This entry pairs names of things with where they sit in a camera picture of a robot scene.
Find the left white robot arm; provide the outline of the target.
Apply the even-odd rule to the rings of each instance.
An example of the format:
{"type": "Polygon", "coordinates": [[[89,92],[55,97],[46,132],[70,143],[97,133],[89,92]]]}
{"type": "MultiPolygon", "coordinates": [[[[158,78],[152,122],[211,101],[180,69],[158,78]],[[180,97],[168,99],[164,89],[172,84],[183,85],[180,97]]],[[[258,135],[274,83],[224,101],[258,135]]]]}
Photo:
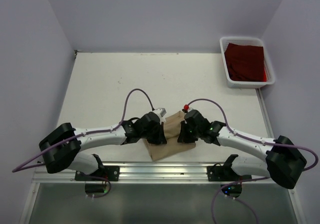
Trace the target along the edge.
{"type": "Polygon", "coordinates": [[[74,170],[95,181],[104,178],[107,171],[100,157],[84,151],[107,145],[137,143],[141,139],[156,145],[166,144],[165,114],[164,108],[158,108],[140,118],[98,129],[74,128],[71,123],[63,123],[39,143],[46,170],[49,174],[74,170]]]}

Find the beige t shirt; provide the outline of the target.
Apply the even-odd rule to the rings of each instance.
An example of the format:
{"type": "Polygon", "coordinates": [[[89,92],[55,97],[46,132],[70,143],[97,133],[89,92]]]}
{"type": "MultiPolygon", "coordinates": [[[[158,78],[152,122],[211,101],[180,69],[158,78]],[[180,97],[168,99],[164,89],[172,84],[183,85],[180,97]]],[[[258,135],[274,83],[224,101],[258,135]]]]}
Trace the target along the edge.
{"type": "Polygon", "coordinates": [[[184,116],[184,112],[179,111],[166,117],[166,122],[164,123],[163,128],[164,136],[167,141],[166,144],[155,145],[149,143],[145,139],[143,140],[152,161],[159,161],[175,154],[189,151],[196,147],[195,142],[186,144],[178,142],[178,137],[181,131],[181,121],[184,120],[184,116]]]}

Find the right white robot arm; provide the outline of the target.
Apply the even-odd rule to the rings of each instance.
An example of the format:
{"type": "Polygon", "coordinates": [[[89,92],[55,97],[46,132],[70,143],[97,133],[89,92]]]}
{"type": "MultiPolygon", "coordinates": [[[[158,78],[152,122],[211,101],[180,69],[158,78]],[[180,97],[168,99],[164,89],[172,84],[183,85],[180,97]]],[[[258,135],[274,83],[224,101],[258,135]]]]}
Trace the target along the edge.
{"type": "Polygon", "coordinates": [[[224,122],[210,122],[197,110],[187,111],[178,142],[192,143],[199,139],[249,154],[244,158],[239,155],[228,157],[222,173],[231,181],[238,176],[261,176],[272,179],[283,188],[293,189],[307,164],[305,157],[287,137],[260,138],[232,129],[224,122]]]}

